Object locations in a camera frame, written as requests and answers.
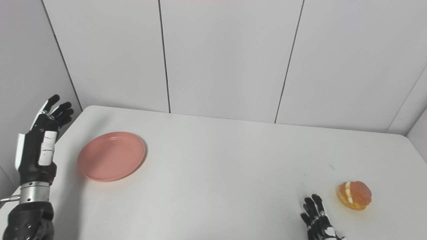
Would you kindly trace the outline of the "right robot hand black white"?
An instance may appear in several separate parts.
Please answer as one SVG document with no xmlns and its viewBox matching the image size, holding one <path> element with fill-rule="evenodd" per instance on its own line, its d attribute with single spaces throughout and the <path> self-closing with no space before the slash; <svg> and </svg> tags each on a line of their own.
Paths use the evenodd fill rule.
<svg viewBox="0 0 427 240">
<path fill-rule="evenodd" d="M 325 211 L 322 198 L 317 194 L 304 198 L 303 209 L 300 214 L 306 225 L 308 240 L 345 240 L 339 237 L 332 226 L 328 214 Z"/>
</svg>

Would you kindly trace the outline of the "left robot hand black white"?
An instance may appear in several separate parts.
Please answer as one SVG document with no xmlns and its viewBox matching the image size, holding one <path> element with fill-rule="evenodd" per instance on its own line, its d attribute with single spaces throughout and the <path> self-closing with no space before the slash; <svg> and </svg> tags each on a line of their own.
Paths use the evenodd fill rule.
<svg viewBox="0 0 427 240">
<path fill-rule="evenodd" d="M 18 135 L 15 167 L 20 185 L 31 181 L 42 181 L 52 185 L 57 165 L 53 161 L 55 144 L 60 130 L 72 120 L 72 103 L 65 102 L 55 109 L 60 100 L 58 94 L 50 97 L 37 112 L 30 130 Z"/>
</svg>

